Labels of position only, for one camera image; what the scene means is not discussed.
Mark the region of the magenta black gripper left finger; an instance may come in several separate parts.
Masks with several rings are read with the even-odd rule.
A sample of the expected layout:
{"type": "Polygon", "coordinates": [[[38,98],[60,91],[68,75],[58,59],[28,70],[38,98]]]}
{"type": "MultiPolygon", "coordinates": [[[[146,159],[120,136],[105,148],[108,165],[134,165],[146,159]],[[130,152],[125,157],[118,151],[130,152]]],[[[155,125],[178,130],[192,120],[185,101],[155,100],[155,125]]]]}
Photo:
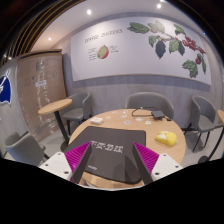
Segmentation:
{"type": "Polygon", "coordinates": [[[72,180],[75,184],[80,182],[91,152],[91,143],[87,142],[83,145],[77,146],[65,154],[67,162],[72,170],[72,180]]]}

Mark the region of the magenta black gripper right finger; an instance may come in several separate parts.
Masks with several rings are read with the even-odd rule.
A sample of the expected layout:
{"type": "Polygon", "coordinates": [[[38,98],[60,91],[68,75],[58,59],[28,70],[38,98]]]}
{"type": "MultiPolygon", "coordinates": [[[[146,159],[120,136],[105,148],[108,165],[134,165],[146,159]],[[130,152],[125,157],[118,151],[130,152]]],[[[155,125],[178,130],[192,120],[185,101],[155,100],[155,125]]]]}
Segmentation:
{"type": "Polygon", "coordinates": [[[145,185],[152,183],[151,173],[159,158],[153,150],[137,143],[133,143],[132,153],[134,155],[140,176],[145,185]]]}

